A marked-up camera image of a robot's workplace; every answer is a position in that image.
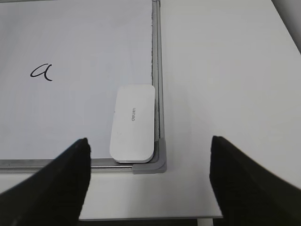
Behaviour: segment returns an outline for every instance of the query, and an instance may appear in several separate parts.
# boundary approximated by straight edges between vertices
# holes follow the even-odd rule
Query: whiteboard eraser
[[[110,154],[120,163],[152,159],[155,139],[155,88],[127,85],[119,88],[113,119]]]

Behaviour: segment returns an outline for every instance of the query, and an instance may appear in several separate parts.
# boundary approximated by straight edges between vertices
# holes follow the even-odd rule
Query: white table
[[[301,187],[301,57],[271,1],[162,0],[161,15],[168,170],[93,174],[81,218],[220,216],[212,135]]]

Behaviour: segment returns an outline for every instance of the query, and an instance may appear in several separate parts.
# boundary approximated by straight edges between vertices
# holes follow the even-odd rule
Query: gray plastic corner piece
[[[160,138],[155,142],[154,157],[148,163],[133,164],[133,174],[164,173],[167,169],[165,139]]]

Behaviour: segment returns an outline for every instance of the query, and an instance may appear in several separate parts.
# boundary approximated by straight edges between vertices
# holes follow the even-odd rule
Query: whiteboard
[[[118,87],[152,83],[151,13],[151,0],[1,3],[0,159],[53,159],[83,137],[110,158]]]

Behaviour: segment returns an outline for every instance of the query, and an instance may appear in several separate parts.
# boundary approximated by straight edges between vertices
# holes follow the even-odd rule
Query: black object
[[[198,226],[197,219],[80,221],[77,226]]]
[[[224,225],[301,225],[301,191],[268,172],[223,137],[212,140],[210,181]]]
[[[75,226],[90,183],[87,139],[0,196],[0,226]]]

